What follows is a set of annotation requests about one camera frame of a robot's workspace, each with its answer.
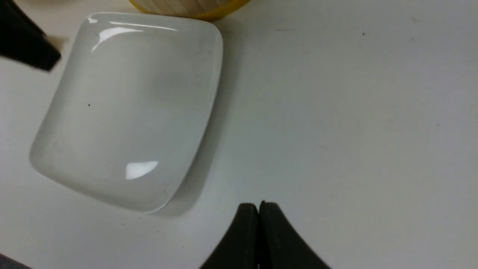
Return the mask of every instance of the white table surface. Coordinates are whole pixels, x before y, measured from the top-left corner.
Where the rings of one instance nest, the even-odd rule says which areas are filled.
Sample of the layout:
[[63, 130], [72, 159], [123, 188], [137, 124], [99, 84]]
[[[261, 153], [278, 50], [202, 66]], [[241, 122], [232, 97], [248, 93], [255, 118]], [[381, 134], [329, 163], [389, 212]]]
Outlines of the white table surface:
[[478, 268], [478, 1], [252, 0], [223, 34], [185, 185], [142, 215], [37, 175], [28, 151], [80, 22], [127, 0], [18, 0], [70, 42], [0, 60], [0, 253], [35, 269], [197, 268], [240, 202], [278, 202], [334, 269]]

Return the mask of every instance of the black object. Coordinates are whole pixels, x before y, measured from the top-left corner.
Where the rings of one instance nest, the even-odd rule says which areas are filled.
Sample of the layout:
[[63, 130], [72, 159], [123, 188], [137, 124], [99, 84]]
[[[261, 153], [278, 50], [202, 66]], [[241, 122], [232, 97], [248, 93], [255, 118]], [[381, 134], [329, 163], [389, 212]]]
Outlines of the black object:
[[201, 269], [330, 269], [302, 240], [279, 205], [239, 205], [228, 231]]
[[0, 254], [0, 269], [31, 269], [31, 268], [17, 261], [12, 260], [9, 257], [3, 256], [2, 254]]
[[0, 0], [0, 55], [50, 71], [61, 59], [45, 33], [12, 0]]

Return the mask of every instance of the white square dish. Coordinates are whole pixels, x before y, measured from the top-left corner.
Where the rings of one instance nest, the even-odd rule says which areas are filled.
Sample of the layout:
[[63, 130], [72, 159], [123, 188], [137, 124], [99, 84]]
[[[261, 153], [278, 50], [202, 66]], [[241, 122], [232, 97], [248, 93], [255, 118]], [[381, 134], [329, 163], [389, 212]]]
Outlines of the white square dish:
[[116, 206], [162, 208], [201, 143], [222, 53], [221, 34], [208, 22], [90, 15], [33, 142], [32, 166]]

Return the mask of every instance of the yellow bowl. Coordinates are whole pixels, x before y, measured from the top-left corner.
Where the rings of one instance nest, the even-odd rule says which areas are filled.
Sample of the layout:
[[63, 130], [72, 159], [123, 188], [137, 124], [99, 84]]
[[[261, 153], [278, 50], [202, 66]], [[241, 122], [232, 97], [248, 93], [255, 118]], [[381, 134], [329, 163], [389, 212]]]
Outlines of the yellow bowl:
[[249, 0], [130, 0], [139, 11], [148, 14], [215, 21], [231, 14]]

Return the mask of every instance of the white tabletop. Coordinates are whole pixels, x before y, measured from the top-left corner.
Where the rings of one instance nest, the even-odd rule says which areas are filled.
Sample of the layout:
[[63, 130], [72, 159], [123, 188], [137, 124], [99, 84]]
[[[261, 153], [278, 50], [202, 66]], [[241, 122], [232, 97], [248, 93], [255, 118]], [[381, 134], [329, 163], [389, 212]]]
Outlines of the white tabletop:
[[478, 268], [475, 0], [252, 0], [216, 22], [216, 105], [150, 215], [37, 175], [28, 151], [80, 22], [127, 0], [18, 0], [70, 42], [51, 74], [0, 60], [0, 253], [35, 269], [197, 268], [240, 202], [277, 202], [334, 269]]

